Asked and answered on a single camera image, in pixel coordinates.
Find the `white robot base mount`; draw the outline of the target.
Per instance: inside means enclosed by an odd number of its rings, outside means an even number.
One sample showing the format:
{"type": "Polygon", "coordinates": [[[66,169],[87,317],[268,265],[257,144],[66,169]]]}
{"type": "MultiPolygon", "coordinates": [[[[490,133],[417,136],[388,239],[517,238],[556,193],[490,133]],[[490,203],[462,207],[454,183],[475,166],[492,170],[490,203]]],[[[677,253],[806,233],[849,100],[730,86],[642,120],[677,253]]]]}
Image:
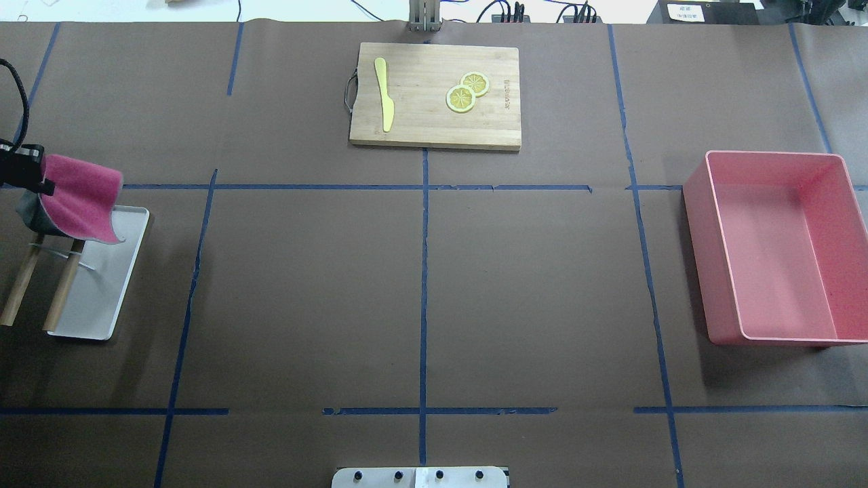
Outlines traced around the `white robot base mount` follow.
{"type": "Polygon", "coordinates": [[[332,487],[509,487],[507,468],[498,466],[345,467],[332,487]]]}

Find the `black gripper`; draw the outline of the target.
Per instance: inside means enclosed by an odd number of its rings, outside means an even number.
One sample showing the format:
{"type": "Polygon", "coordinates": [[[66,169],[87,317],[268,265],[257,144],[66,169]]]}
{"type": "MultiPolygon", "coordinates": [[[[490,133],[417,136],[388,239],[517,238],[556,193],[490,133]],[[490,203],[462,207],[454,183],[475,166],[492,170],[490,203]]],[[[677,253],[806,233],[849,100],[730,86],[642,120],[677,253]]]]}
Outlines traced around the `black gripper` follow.
{"type": "Polygon", "coordinates": [[[45,177],[41,169],[45,148],[39,144],[24,144],[12,150],[12,143],[1,143],[1,183],[28,190],[44,190],[45,177]]]}

